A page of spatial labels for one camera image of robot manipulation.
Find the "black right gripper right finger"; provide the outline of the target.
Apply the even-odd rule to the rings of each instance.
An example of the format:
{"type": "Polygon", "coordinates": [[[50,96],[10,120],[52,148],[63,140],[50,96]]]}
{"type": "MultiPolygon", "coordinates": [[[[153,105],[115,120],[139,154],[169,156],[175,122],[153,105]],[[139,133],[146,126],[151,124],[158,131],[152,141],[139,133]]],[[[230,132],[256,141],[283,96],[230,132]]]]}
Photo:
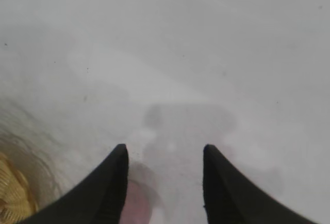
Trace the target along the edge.
{"type": "Polygon", "coordinates": [[[203,149],[203,197],[208,223],[311,223],[242,174],[215,145],[203,149]]]}

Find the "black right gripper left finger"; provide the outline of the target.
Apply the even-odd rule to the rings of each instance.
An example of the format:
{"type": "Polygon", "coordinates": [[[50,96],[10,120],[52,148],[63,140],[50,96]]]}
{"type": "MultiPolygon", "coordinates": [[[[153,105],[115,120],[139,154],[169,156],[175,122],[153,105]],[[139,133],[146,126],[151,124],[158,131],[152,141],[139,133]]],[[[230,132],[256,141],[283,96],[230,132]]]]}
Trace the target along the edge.
{"type": "Polygon", "coordinates": [[[119,223],[127,193],[128,166],[126,145],[118,144],[79,184],[21,223],[119,223]]]}

